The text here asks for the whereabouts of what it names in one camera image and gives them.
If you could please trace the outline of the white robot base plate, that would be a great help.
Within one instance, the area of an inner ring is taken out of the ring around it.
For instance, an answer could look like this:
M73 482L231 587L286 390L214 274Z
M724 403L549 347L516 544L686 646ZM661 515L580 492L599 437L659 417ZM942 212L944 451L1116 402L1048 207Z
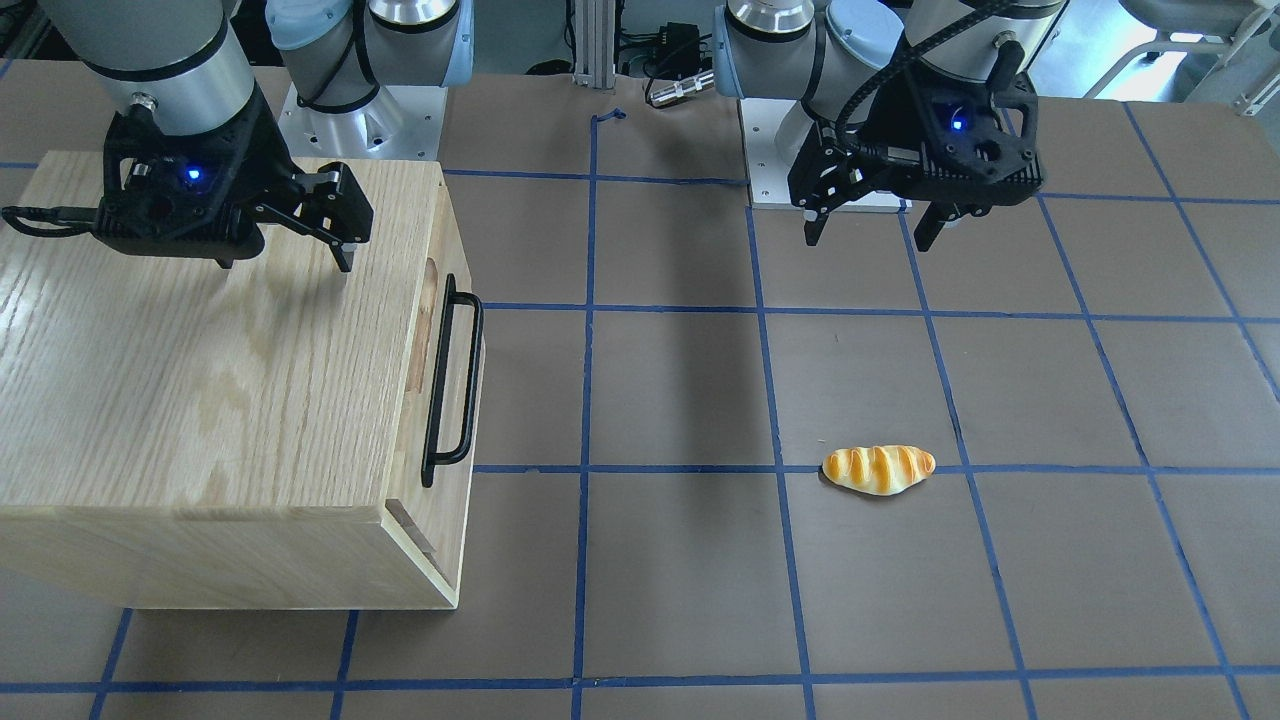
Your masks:
M326 114L297 105L289 88L280 132L296 158L435 161L451 91L390 86L366 106Z
M740 119L751 205L794 210L788 173L812 118L794 100L745 97L740 101Z

